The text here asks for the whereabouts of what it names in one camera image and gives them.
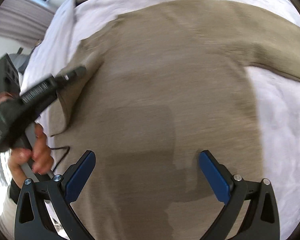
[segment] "human hand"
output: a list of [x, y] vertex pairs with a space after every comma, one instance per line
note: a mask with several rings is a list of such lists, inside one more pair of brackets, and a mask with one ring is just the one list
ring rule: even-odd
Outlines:
[[21, 165], [28, 162], [30, 158], [34, 160], [32, 171], [41, 175], [46, 174], [53, 165], [53, 158], [51, 157], [51, 149], [47, 146], [47, 136], [43, 132], [41, 125], [35, 125], [35, 135], [37, 140], [34, 144], [33, 150], [15, 148], [12, 149], [8, 159], [8, 167], [11, 171], [13, 180], [19, 188], [22, 187], [26, 180], [26, 175], [21, 169]]

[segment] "black wristband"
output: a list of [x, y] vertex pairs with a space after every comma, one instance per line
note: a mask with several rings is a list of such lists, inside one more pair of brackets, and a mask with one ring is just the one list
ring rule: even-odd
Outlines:
[[13, 202], [16, 204], [18, 204], [20, 192], [21, 192], [21, 188], [19, 188], [18, 185], [15, 183], [15, 181], [12, 179], [9, 195], [10, 195], [10, 198], [13, 200]]

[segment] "white blanket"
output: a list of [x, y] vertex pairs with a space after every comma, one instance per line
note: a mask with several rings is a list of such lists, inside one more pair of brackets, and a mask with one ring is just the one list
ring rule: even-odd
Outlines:
[[[67, 0], [56, 12], [43, 43], [33, 53], [21, 90], [49, 73], [56, 75], [69, 62], [80, 40], [102, 29], [118, 14], [164, 1], [172, 0], [88, 0], [76, 8], [74, 0]], [[288, 0], [232, 1], [267, 9], [300, 26], [300, 15]], [[300, 222], [300, 83], [255, 67], [248, 67], [247, 74], [258, 102], [265, 175], [274, 186], [281, 239], [286, 239]], [[47, 111], [40, 119], [46, 132]]]

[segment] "person's arm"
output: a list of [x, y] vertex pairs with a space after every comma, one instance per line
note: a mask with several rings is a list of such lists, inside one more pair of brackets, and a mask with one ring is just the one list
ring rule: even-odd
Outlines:
[[33, 171], [46, 174], [53, 165], [51, 149], [46, 145], [47, 136], [43, 133], [42, 126], [35, 126], [37, 141], [33, 151], [28, 149], [13, 149], [11, 151], [8, 167], [12, 174], [11, 185], [8, 187], [6, 199], [3, 203], [3, 212], [0, 216], [0, 230], [8, 240], [14, 239], [14, 222], [17, 212], [17, 203], [21, 187], [26, 179], [20, 165], [26, 163], [30, 158], [34, 160]]

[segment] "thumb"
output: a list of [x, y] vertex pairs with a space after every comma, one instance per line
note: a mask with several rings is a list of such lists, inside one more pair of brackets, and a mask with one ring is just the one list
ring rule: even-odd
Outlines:
[[26, 163], [32, 156], [32, 152], [28, 149], [16, 148], [11, 151], [8, 167], [11, 171], [13, 180], [19, 188], [22, 187], [23, 182], [26, 179], [26, 175], [21, 169], [21, 165]]

